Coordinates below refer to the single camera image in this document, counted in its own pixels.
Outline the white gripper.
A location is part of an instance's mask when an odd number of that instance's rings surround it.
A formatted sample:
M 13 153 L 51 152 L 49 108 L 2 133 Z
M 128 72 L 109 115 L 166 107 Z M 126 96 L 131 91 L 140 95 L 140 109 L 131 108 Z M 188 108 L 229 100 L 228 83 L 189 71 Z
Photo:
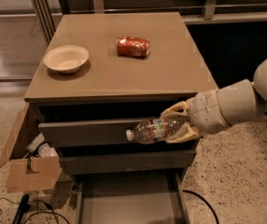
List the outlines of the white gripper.
M 200 134 L 215 134 L 230 127 L 220 111 L 218 90 L 202 91 L 193 98 L 171 105 L 161 113 L 161 117 L 183 117 L 194 125 L 185 123 L 176 134 L 165 140 L 169 144 L 195 140 Z

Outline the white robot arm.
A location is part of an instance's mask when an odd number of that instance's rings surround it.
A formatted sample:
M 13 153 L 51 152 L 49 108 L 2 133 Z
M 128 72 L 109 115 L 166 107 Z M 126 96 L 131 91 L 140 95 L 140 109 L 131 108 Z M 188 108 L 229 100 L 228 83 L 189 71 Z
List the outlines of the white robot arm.
M 252 80 L 201 91 L 162 112 L 163 117 L 174 115 L 184 115 L 189 120 L 166 138 L 169 144 L 219 133 L 238 123 L 267 120 L 267 59 L 257 67 Z

